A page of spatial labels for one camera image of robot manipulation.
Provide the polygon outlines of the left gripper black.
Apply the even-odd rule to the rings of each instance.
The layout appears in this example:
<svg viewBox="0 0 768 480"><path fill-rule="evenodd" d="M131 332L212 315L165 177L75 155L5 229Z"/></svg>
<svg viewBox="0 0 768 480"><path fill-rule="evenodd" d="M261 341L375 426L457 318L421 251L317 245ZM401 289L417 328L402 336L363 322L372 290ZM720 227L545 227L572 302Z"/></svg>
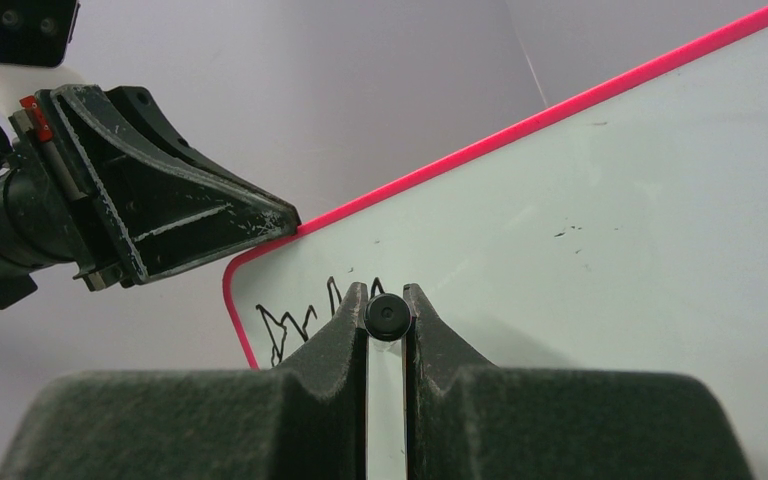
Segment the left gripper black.
<svg viewBox="0 0 768 480"><path fill-rule="evenodd" d="M19 100L15 166L34 188L24 239L91 291L166 279L294 235L287 201L188 142L144 87L64 85Z"/></svg>

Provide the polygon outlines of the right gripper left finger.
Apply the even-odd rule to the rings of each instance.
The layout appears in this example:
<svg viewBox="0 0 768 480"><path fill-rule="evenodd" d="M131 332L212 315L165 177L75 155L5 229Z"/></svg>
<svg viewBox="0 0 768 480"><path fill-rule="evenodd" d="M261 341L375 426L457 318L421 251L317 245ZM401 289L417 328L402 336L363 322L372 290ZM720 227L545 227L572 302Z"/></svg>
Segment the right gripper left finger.
<svg viewBox="0 0 768 480"><path fill-rule="evenodd" d="M26 411L0 479L362 479L367 288L267 370L87 371Z"/></svg>

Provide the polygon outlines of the black whiteboard marker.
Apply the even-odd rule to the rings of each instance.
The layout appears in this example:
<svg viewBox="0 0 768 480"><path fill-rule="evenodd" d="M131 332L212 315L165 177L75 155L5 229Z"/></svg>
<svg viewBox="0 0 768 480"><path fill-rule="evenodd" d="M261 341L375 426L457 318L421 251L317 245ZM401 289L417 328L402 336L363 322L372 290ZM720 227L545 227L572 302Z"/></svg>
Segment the black whiteboard marker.
<svg viewBox="0 0 768 480"><path fill-rule="evenodd" d="M367 332L380 341L392 342L406 335L412 324L407 303L398 295L382 293L366 305L364 324Z"/></svg>

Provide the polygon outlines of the whiteboard with red frame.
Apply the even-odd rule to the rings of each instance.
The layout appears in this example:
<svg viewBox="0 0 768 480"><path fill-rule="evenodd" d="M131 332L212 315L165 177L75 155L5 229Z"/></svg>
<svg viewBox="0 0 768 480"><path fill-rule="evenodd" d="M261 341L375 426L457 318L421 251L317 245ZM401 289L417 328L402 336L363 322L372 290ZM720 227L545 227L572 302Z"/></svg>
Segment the whiteboard with red frame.
<svg viewBox="0 0 768 480"><path fill-rule="evenodd" d="M768 6L235 258L249 364L354 282L504 366L692 375L768 479Z"/></svg>

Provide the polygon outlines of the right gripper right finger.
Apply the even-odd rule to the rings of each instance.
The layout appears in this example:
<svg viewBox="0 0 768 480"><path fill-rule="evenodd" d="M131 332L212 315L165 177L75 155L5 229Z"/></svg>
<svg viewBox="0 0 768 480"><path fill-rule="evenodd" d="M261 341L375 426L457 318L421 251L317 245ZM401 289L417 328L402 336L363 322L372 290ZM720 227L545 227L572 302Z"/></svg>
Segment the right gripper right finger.
<svg viewBox="0 0 768 480"><path fill-rule="evenodd" d="M411 479L749 479L719 401L672 373L510 368L403 297Z"/></svg>

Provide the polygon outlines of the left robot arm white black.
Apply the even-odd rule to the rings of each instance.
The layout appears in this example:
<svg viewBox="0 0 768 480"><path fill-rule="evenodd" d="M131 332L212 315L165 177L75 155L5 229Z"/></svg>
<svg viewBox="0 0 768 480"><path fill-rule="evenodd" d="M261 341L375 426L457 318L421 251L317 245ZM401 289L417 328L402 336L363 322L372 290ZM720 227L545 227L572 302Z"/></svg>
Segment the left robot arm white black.
<svg viewBox="0 0 768 480"><path fill-rule="evenodd" d="M0 127L0 310L33 274L77 267L88 289L166 279L296 233L297 209L192 147L148 90L65 85Z"/></svg>

